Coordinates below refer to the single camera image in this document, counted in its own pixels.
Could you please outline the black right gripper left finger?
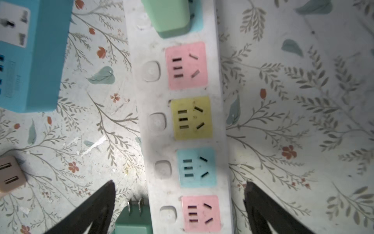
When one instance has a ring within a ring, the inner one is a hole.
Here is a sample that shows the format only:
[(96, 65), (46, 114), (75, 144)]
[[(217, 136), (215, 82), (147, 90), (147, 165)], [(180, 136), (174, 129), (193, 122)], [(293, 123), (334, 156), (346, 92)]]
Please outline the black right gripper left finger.
[(56, 224), (48, 234), (108, 233), (115, 207), (116, 187), (112, 180), (106, 182), (65, 219)]

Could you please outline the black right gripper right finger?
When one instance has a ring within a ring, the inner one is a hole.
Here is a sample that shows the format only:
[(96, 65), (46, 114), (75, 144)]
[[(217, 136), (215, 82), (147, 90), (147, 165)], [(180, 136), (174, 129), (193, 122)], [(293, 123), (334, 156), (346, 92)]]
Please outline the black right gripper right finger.
[(312, 233), (254, 182), (247, 182), (243, 202), (253, 234), (271, 234), (270, 226), (278, 234)]

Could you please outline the pink USB charger plug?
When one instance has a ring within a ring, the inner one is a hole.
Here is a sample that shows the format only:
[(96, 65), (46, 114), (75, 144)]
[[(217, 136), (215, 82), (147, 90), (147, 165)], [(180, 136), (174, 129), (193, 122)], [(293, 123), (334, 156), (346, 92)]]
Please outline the pink USB charger plug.
[(1, 198), (27, 182), (19, 163), (13, 156), (1, 157), (0, 174)]

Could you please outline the green USB charger plug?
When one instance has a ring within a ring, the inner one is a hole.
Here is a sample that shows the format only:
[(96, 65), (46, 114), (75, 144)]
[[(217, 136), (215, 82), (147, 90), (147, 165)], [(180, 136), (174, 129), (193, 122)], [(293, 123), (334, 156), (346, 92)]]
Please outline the green USB charger plug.
[(178, 37), (191, 29), (190, 3), (187, 0), (144, 0), (144, 9), (163, 38)]

